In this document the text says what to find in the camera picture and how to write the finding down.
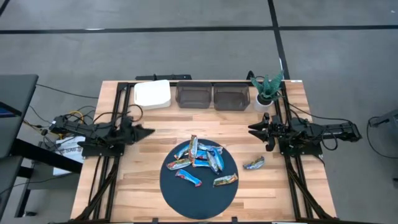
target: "clear plastic bin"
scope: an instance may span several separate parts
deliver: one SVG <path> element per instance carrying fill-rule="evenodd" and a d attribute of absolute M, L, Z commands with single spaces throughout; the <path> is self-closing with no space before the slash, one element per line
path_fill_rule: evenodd
<path fill-rule="evenodd" d="M 219 111 L 244 111 L 250 104 L 249 86 L 243 83 L 214 85 L 214 107 Z"/>
<path fill-rule="evenodd" d="M 178 82 L 175 100 L 181 108 L 209 108 L 211 102 L 211 83 Z"/>

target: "potted plant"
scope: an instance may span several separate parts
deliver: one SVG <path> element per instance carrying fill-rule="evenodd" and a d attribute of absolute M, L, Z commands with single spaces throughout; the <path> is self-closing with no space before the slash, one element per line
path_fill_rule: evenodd
<path fill-rule="evenodd" d="M 271 81 L 269 81 L 268 75 L 266 75 L 262 84 L 259 83 L 256 78 L 251 78 L 251 83 L 253 83 L 254 87 L 259 91 L 256 96 L 256 102 L 254 103 L 254 109 L 256 111 L 266 112 L 274 100 L 277 100 L 280 97 L 277 92 L 280 90 L 279 85 L 282 79 L 283 71 L 281 71 Z"/>

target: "white paper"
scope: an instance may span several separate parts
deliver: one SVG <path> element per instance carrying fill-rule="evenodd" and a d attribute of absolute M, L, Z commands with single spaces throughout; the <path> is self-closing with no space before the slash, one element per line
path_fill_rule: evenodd
<path fill-rule="evenodd" d="M 83 163 L 83 157 L 81 156 L 81 152 L 83 150 L 82 147 L 80 147 L 77 142 L 84 141 L 86 138 L 83 136 L 78 136 L 78 137 L 69 137 L 65 138 L 62 140 L 57 140 L 57 144 L 61 144 L 61 146 L 58 148 L 56 151 L 57 154 L 63 155 L 69 159 L 73 159 L 74 161 L 77 161 L 79 163 Z M 54 167 L 54 170 L 52 172 L 52 175 L 63 175 L 63 174 L 69 174 L 70 171 L 59 169 Z"/>

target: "wooden table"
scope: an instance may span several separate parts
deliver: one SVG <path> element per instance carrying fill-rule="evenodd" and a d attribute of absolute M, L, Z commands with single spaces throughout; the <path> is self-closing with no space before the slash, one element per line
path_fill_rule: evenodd
<path fill-rule="evenodd" d="M 117 84 L 117 81 L 103 82 L 96 116 L 113 110 Z M 309 111 L 303 83 L 286 80 L 285 84 L 290 103 Z M 251 102 L 255 100 L 256 93 L 257 90 L 250 87 Z M 130 103 L 134 102 L 133 97 L 132 94 Z M 130 115 L 138 116 L 138 110 L 131 110 Z M 269 113 L 275 114 L 274 106 L 270 107 Z M 297 113 L 302 118 L 311 119 L 304 113 Z M 121 157 L 111 221 L 151 222 L 155 217 L 159 218 L 160 222 L 195 221 L 179 215 L 167 205 L 159 184 L 160 167 L 164 158 L 176 145 L 190 139 L 191 134 L 223 145 L 231 153 L 238 167 L 239 188 L 235 199 L 223 213 L 209 221 L 230 222 L 234 216 L 239 221 L 295 220 L 285 161 L 279 154 L 279 146 L 276 145 L 272 152 L 266 152 L 265 144 L 248 133 L 248 125 L 259 122 L 261 118 L 262 113 L 254 110 L 253 103 L 242 112 L 216 111 L 213 104 L 205 110 L 181 109 L 175 101 L 175 87 L 172 87 L 171 107 L 145 111 L 140 121 L 145 128 L 154 128 L 156 132 L 137 144 L 127 146 L 125 154 Z M 108 122 L 110 119 L 110 115 L 104 115 L 98 122 Z M 243 164 L 259 156 L 265 157 L 265 166 L 259 170 L 243 170 Z M 79 215 L 87 206 L 97 159 L 91 157 L 84 162 L 71 218 Z M 302 160 L 309 191 L 327 213 L 335 216 L 323 164 L 313 156 L 302 156 Z M 301 214 L 304 217 L 302 194 L 298 189 L 297 192 Z M 106 200 L 103 200 L 100 217 L 104 217 L 105 206 Z"/>

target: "white pot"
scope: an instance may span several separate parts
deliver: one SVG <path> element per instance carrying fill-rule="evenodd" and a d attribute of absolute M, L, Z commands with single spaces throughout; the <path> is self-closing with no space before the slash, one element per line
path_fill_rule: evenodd
<path fill-rule="evenodd" d="M 261 112 L 261 113 L 267 112 L 268 109 L 269 109 L 269 107 L 270 107 L 274 102 L 271 101 L 271 103 L 268 104 L 268 105 L 262 105 L 262 104 L 259 102 L 259 100 L 257 99 L 258 96 L 259 96 L 259 95 L 257 94 L 257 95 L 256 95 L 256 102 L 254 102 L 254 109 L 255 109 L 256 111 L 258 111 L 258 112 Z"/>

